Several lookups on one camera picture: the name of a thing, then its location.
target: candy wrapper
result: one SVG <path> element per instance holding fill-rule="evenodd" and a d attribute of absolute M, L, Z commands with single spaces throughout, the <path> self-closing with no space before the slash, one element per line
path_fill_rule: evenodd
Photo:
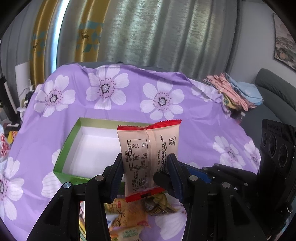
<path fill-rule="evenodd" d="M 151 216 L 160 216 L 170 213 L 176 213 L 164 193 L 158 193 L 142 199 L 144 210 Z"/>
<path fill-rule="evenodd" d="M 3 126 L 0 125 L 0 162 L 3 162 L 8 156 L 10 145 L 4 135 Z"/>
<path fill-rule="evenodd" d="M 163 191 L 156 187 L 153 175 L 167 171 L 169 154 L 177 156 L 180 123 L 167 120 L 146 127 L 118 126 L 127 202 Z"/>
<path fill-rule="evenodd" d="M 85 202 L 80 202 L 80 209 L 79 209 L 79 231 L 80 231 L 80 240 L 86 241 L 86 232 L 85 232 Z M 108 213 L 106 212 L 106 219 L 108 228 L 111 227 L 113 221 L 118 217 L 118 213 Z"/>
<path fill-rule="evenodd" d="M 123 198 L 115 198 L 112 204 L 105 203 L 104 205 L 108 213 L 118 214 L 109 230 L 149 226 L 147 213 L 144 211 L 140 201 L 127 203 Z"/>
<path fill-rule="evenodd" d="M 139 235 L 143 227 L 132 227 L 110 232 L 111 241 L 141 241 Z"/>

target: purple floral cloth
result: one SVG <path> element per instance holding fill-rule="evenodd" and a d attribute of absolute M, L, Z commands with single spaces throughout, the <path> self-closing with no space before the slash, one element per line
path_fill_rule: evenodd
<path fill-rule="evenodd" d="M 257 172 L 260 155 L 223 111 L 221 95 L 182 73 L 127 65 L 59 67 L 39 85 L 9 158 L 0 164 L 0 216 L 25 241 L 61 183 L 52 170 L 79 117 L 154 123 L 182 119 L 178 160 L 196 167 L 222 163 Z M 149 217 L 143 241 L 181 240 L 186 212 Z"/>

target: white flower print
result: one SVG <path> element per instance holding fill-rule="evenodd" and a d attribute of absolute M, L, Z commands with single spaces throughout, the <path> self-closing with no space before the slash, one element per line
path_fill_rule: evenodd
<path fill-rule="evenodd" d="M 41 90 L 42 85 L 39 84 L 37 85 L 36 89 L 35 89 L 35 93 L 38 93 Z"/>
<path fill-rule="evenodd" d="M 222 165 L 243 169 L 242 167 L 246 164 L 243 157 L 238 155 L 239 151 L 234 145 L 229 145 L 228 141 L 220 136 L 215 136 L 215 141 L 213 149 L 221 153 L 220 163 Z"/>
<path fill-rule="evenodd" d="M 22 197 L 22 185 L 25 181 L 20 177 L 14 179 L 12 177 L 19 167 L 20 162 L 13 161 L 12 157 L 0 163 L 0 217 L 2 220 L 5 215 L 12 221 L 17 218 L 17 210 L 12 201 L 18 201 Z"/>
<path fill-rule="evenodd" d="M 258 171 L 261 161 L 259 149 L 255 147 L 254 142 L 252 140 L 250 140 L 249 143 L 245 144 L 244 148 L 244 153 L 250 159 L 255 170 Z"/>
<path fill-rule="evenodd" d="M 185 208 L 180 204 L 179 200 L 165 194 L 168 202 L 178 209 L 178 212 L 171 213 L 163 216 L 156 216 L 155 223 L 160 227 L 160 236 L 164 240 L 175 237 L 184 227 L 187 220 Z"/>
<path fill-rule="evenodd" d="M 55 165 L 57 162 L 57 158 L 59 157 L 59 153 L 61 150 L 57 150 L 52 155 L 52 164 Z M 42 180 L 43 188 L 41 190 L 41 195 L 47 198 L 53 198 L 53 196 L 57 193 L 57 191 L 62 186 L 62 183 L 59 181 L 54 172 L 50 172 L 43 178 Z"/>
<path fill-rule="evenodd" d="M 153 84 L 145 84 L 143 92 L 149 100 L 143 100 L 140 103 L 141 111 L 149 113 L 152 120 L 160 120 L 163 115 L 167 120 L 174 118 L 174 114 L 182 114 L 183 108 L 180 105 L 184 100 L 184 94 L 181 89 L 170 92 L 173 85 L 170 80 L 158 80 L 157 89 Z"/>
<path fill-rule="evenodd" d="M 190 162 L 188 165 L 193 166 L 193 167 L 196 167 L 198 169 L 201 169 L 200 166 L 197 163 L 193 162 L 193 161 Z"/>
<path fill-rule="evenodd" d="M 196 95 L 196 96 L 199 96 L 200 95 L 200 98 L 202 100 L 204 100 L 205 102 L 208 102 L 208 101 L 212 102 L 212 100 L 209 97 L 207 97 L 204 94 L 204 92 L 202 90 L 200 90 L 199 88 L 197 88 L 196 86 L 192 86 L 191 87 L 191 90 L 192 90 L 192 94 L 193 95 Z"/>
<path fill-rule="evenodd" d="M 128 74 L 122 73 L 116 76 L 119 71 L 120 65 L 109 65 L 108 68 L 105 66 L 97 68 L 96 74 L 88 73 L 91 86 L 86 90 L 86 99 L 88 101 L 99 99 L 94 106 L 95 109 L 110 110 L 111 100 L 117 105 L 126 102 L 126 95 L 119 89 L 129 85 Z"/>
<path fill-rule="evenodd" d="M 44 84 L 44 91 L 39 90 L 35 100 L 41 101 L 34 105 L 34 110 L 43 113 L 44 117 L 51 116 L 55 110 L 62 111 L 75 101 L 75 90 L 64 91 L 69 84 L 69 77 L 59 75 L 55 82 Z"/>

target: pink towel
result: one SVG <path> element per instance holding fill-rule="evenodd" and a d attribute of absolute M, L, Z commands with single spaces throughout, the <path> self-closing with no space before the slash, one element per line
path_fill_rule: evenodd
<path fill-rule="evenodd" d="M 246 102 L 246 104 L 248 105 L 248 108 L 249 109 L 254 109 L 256 108 L 257 106 L 254 105 L 253 103 L 249 102 L 247 99 L 245 99 L 244 97 L 242 97 L 244 99 L 244 101 Z"/>
<path fill-rule="evenodd" d="M 232 101 L 233 104 L 241 106 L 245 111 L 248 111 L 248 105 L 244 99 L 236 93 L 231 87 L 230 83 L 225 79 L 224 75 L 221 73 L 220 76 L 209 75 L 207 76 L 208 81 L 214 85 L 217 90 L 221 93 L 226 94 Z"/>

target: white wall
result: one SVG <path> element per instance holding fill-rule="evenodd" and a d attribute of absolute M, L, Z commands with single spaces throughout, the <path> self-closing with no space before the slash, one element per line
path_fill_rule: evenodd
<path fill-rule="evenodd" d="M 273 11 L 261 3 L 243 1 L 242 4 L 242 28 L 231 77 L 251 83 L 258 71 L 266 68 L 296 87 L 296 72 L 273 58 Z"/>

